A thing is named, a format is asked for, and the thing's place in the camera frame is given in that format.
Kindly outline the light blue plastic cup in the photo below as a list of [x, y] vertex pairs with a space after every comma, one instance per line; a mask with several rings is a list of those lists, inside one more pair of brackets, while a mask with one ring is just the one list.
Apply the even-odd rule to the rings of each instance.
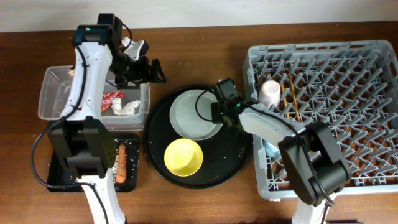
[[263, 144], [263, 147], [265, 149], [267, 156], [269, 156], [273, 159], [276, 159], [280, 156], [280, 150], [277, 147], [275, 147], [274, 145], [272, 145], [270, 142], [263, 139], [262, 144]]

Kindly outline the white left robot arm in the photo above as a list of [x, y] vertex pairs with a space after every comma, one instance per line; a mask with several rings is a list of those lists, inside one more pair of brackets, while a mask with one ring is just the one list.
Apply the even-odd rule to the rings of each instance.
[[75, 75], [60, 119], [47, 127], [47, 134], [60, 165], [83, 189], [95, 223], [126, 223], [113, 184], [116, 142], [101, 117], [101, 104], [108, 72], [115, 75], [119, 90], [129, 84], [164, 83], [159, 60], [148, 60], [146, 41], [130, 42], [128, 55], [121, 46], [125, 25], [113, 13], [101, 13], [96, 24], [79, 25], [72, 42]]

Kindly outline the red strawberry cake wrapper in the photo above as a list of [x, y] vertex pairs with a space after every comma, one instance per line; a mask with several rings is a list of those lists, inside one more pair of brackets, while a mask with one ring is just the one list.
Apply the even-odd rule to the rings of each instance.
[[108, 109], [113, 104], [112, 103], [113, 99], [122, 98], [122, 97], [124, 97], [123, 91], [113, 91], [105, 93], [102, 98], [101, 111], [104, 112], [106, 109]]

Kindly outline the white tissue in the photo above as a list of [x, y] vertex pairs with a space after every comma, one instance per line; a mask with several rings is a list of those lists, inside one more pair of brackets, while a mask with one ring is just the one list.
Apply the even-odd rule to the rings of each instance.
[[134, 116], [137, 112], [137, 109], [140, 105], [139, 100], [128, 102], [125, 106], [121, 105], [120, 98], [112, 99], [111, 108], [113, 113], [118, 116]]

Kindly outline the orange carrot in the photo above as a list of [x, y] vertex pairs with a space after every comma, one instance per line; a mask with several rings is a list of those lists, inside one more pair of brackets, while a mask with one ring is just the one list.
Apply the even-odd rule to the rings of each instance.
[[119, 145], [118, 151], [118, 169], [116, 171], [116, 182], [117, 183], [124, 183], [127, 177], [126, 171], [126, 147], [124, 144]]

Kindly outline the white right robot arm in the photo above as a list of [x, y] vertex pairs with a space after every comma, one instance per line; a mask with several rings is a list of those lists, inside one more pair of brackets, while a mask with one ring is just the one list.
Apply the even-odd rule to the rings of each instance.
[[279, 149], [298, 196], [292, 223], [326, 223], [337, 193], [352, 177], [328, 125], [299, 123], [272, 112], [258, 100], [245, 100], [231, 78], [212, 85], [211, 92], [217, 99], [211, 105], [212, 123], [236, 127]]

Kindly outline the grey round plate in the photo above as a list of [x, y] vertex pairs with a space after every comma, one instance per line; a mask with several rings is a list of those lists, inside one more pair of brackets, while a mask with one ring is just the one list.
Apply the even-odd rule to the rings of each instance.
[[211, 104], [216, 102], [214, 94], [205, 90], [188, 90], [176, 97], [170, 107], [170, 123], [183, 138], [201, 141], [214, 136], [222, 124], [211, 119]]

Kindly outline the wooden chopstick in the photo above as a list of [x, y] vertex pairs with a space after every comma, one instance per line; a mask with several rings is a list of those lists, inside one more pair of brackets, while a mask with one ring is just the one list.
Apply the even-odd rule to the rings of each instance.
[[299, 108], [298, 108], [298, 103], [297, 103], [297, 98], [296, 98], [295, 88], [294, 88], [294, 83], [293, 83], [293, 76], [291, 73], [289, 74], [289, 82], [290, 82], [290, 89], [292, 92], [292, 98], [293, 98], [293, 104], [294, 104], [294, 108], [295, 108], [296, 119], [298, 122], [301, 122], [301, 117], [300, 117], [300, 113], [299, 113]]
[[[284, 92], [285, 92], [285, 86], [284, 86], [284, 83], [282, 83], [282, 94], [284, 94]], [[283, 102], [284, 102], [284, 109], [287, 109], [286, 97], [284, 97]], [[290, 119], [289, 111], [285, 112], [285, 115], [286, 115], [287, 119]]]

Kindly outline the pink plastic cup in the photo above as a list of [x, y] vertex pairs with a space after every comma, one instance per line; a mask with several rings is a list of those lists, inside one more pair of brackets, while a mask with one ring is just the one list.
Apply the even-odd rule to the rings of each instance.
[[280, 103], [281, 87], [277, 81], [268, 80], [264, 82], [259, 90], [258, 100], [269, 109]]

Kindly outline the yellow bowl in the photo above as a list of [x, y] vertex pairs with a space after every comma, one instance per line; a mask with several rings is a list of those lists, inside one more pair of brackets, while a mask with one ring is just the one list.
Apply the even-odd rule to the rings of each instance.
[[195, 141], [180, 138], [167, 146], [164, 162], [173, 175], [188, 177], [199, 171], [203, 164], [203, 151]]

